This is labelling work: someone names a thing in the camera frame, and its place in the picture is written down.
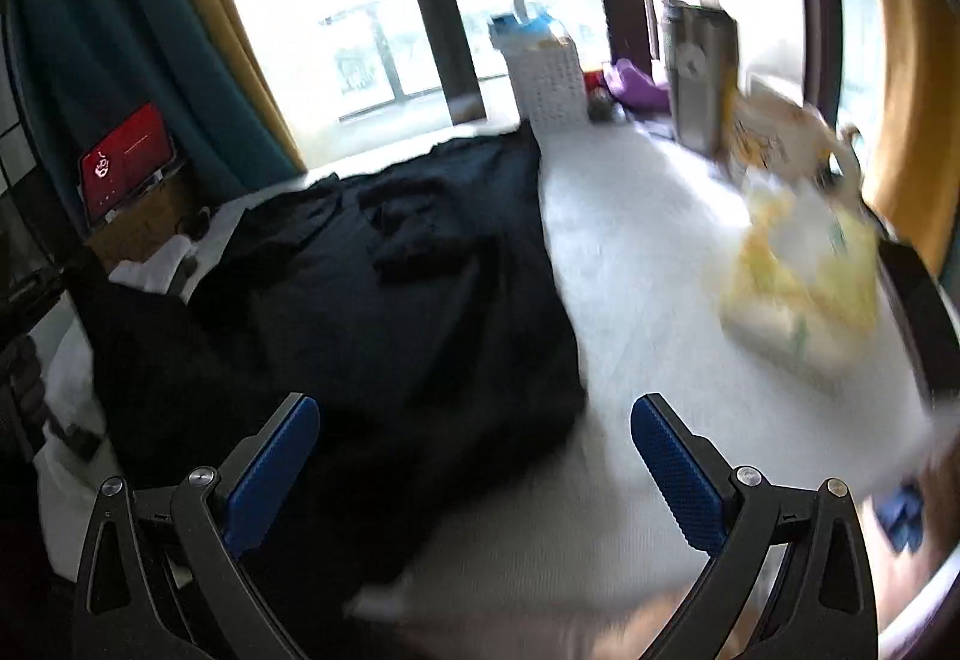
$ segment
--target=silver bolt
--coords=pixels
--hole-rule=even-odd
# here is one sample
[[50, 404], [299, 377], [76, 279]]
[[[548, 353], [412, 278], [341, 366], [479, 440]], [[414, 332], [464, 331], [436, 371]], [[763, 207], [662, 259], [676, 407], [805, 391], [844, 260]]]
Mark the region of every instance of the silver bolt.
[[113, 497], [123, 489], [123, 479], [120, 476], [111, 476], [100, 485], [100, 491], [107, 497]]
[[848, 492], [850, 492], [846, 484], [843, 483], [843, 481], [840, 481], [839, 478], [831, 478], [827, 482], [827, 489], [829, 489], [830, 492], [833, 492], [834, 495], [837, 495], [837, 497], [846, 497]]
[[210, 481], [213, 481], [213, 476], [216, 476], [213, 468], [203, 467], [190, 473], [187, 480], [195, 487], [205, 487]]
[[760, 481], [763, 481], [763, 476], [760, 476], [760, 471], [758, 471], [757, 468], [751, 468], [747, 465], [746, 467], [737, 469], [736, 480], [741, 484], [746, 484], [748, 487], [755, 487], [757, 484], [760, 484]]

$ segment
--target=white woven basket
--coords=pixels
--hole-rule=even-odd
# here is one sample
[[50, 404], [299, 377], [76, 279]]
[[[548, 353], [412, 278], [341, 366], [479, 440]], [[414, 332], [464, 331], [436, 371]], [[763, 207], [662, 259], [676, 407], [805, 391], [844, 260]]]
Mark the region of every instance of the white woven basket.
[[534, 129], [587, 123], [587, 90], [577, 46], [570, 38], [503, 51], [521, 118]]

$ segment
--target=metal canister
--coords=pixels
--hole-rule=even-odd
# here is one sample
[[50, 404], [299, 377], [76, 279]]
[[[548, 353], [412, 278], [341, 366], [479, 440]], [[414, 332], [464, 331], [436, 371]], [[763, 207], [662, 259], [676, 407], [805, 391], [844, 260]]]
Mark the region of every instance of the metal canister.
[[676, 138], [698, 154], [716, 157], [740, 63], [736, 21], [719, 8], [671, 0], [664, 33]]

